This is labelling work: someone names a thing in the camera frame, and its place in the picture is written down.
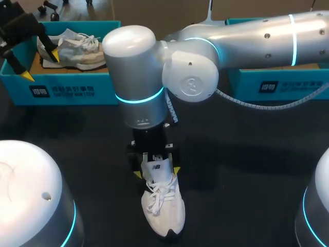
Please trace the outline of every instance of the round cap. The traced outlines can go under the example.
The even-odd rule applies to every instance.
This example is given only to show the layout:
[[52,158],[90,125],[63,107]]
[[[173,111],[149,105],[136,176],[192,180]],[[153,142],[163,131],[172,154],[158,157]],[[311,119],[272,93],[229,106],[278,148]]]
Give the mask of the round cap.
[[319,198],[329,212],[329,149],[319,160],[315,171],[315,184]]
[[55,212],[62,177],[41,148],[16,140],[0,141],[0,246],[21,246]]
[[109,32],[103,39],[103,51],[112,57],[132,57],[152,48],[154,33],[143,26],[126,26]]

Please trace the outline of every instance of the blue led ring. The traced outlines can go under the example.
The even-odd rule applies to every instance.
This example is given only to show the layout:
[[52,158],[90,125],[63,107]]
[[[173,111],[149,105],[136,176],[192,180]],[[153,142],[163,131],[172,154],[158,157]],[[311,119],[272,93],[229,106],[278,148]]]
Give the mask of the blue led ring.
[[77,216],[76,203],[73,201],[73,204],[74,204],[74,217],[73,217],[73,223],[72,223],[72,226],[71,226],[71,230],[70,230],[69,234],[67,235],[65,241],[64,241],[63,244],[61,245],[61,247],[64,247],[64,246],[67,244],[67,242],[68,242],[68,240],[70,239],[70,236],[71,236],[71,234],[72,234],[72,232],[73,232],[74,225],[75,225],[75,223],[76,223],[76,216]]
[[305,195],[306,195],[306,191],[307,191],[307,188],[305,190],[305,193],[304,193],[304,197],[303,197],[303,212],[304,212],[304,217],[305,217],[305,221],[306,221],[306,224],[308,226],[308,228],[310,229],[311,233],[313,234],[313,236],[317,239],[317,241],[323,246],[323,247],[327,247],[321,240],[320,238],[315,234],[315,232],[313,231],[312,227],[310,226],[308,220],[307,220],[307,216],[306,216],[306,211],[305,211]]
[[117,99],[120,100],[121,102],[124,102],[127,104],[140,104],[140,103],[148,102],[148,101],[156,98],[157,96],[159,96],[161,94],[162,91],[163,91],[163,87],[155,95],[153,95],[149,98],[146,98],[146,99],[141,99],[141,100],[125,100],[125,99],[120,98],[117,94],[115,95],[115,97],[117,97]]
[[296,58],[297,58],[297,34],[296,34],[296,27],[295,27],[295,19],[292,14],[289,15],[291,25],[293,28],[293,43],[294,43],[294,51],[293,51],[293,62],[291,63],[292,66],[295,66],[296,64]]
[[214,49],[216,50],[217,52],[217,55],[218,55],[218,58],[220,57],[220,53],[218,51],[218,49],[216,48],[216,46],[211,43],[209,40],[206,40],[206,39],[203,39],[203,38],[188,38],[188,39],[185,39],[185,40],[202,40],[202,41],[206,41],[207,43],[211,44],[212,47],[214,47]]

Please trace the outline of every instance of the new balance logo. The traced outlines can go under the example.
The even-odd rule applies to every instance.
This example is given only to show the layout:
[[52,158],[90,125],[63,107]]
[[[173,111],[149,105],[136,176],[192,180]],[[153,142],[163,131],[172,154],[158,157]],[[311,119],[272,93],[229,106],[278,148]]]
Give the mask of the new balance logo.
[[154,169],[160,169],[160,165],[154,165],[154,166],[152,167],[152,170],[154,170]]

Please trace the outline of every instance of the sneaker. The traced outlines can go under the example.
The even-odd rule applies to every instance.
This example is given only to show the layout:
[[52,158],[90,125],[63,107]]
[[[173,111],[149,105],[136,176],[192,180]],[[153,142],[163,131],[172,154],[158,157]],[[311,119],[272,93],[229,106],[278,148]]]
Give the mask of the sneaker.
[[144,168],[149,175],[141,199],[145,217],[160,237],[176,237],[185,223],[185,205],[171,162],[169,159],[147,162]]
[[81,71],[96,70],[106,67],[102,44],[98,38],[84,33],[76,33],[66,29],[61,35],[49,36],[58,45],[60,62],[54,63],[37,38],[37,48],[41,56],[43,68],[73,68]]

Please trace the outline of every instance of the logo on box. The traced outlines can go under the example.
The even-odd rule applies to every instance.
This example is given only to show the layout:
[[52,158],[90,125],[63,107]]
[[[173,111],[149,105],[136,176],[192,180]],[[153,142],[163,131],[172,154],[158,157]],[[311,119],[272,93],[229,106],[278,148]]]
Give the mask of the logo on box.
[[48,93],[46,86],[29,86],[33,97],[35,98],[49,98],[50,95]]
[[259,88],[259,93],[274,93],[277,86],[278,81],[263,81]]

